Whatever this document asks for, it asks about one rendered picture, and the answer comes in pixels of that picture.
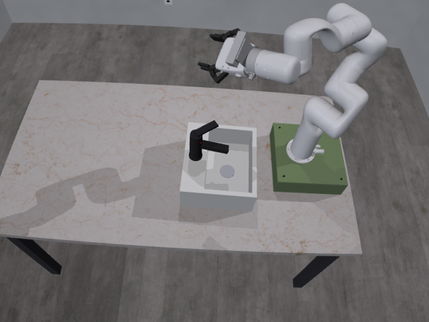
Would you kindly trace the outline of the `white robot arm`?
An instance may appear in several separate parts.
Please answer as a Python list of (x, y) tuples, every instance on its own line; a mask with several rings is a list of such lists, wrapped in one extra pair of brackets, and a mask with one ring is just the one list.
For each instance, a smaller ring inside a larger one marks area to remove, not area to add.
[(344, 113), (322, 97), (307, 100), (298, 131), (286, 147), (290, 159), (299, 164), (324, 153), (317, 149), (323, 132), (333, 139), (341, 137), (363, 110), (369, 96), (355, 83), (385, 53), (385, 36), (372, 28), (365, 14), (346, 3), (337, 3), (329, 9), (326, 20), (308, 18), (290, 25), (284, 32), (284, 54), (254, 48), (248, 33), (238, 31), (225, 60), (229, 66), (237, 68), (240, 63), (246, 67), (251, 81), (260, 77), (291, 85), (311, 69), (312, 35), (316, 32), (329, 52), (337, 53), (351, 45), (360, 52), (346, 56), (324, 86), (325, 94)]

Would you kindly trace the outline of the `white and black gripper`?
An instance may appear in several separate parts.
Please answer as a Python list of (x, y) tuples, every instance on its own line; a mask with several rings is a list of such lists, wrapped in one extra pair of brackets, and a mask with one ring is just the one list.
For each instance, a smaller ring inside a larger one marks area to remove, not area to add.
[[(246, 67), (242, 66), (240, 63), (237, 68), (229, 66), (225, 60), (229, 54), (231, 46), (233, 44), (234, 38), (229, 38), (237, 35), (237, 32), (240, 31), (239, 28), (230, 30), (225, 34), (210, 34), (210, 37), (214, 41), (224, 42), (219, 57), (217, 58), (216, 64), (210, 66), (209, 64), (199, 62), (198, 65), (203, 70), (207, 70), (210, 72), (210, 76), (212, 79), (219, 84), (227, 75), (229, 76), (237, 76), (237, 77), (249, 77), (246, 71)], [(217, 72), (221, 71), (220, 75), (216, 75)], [(234, 74), (235, 73), (235, 74)]]

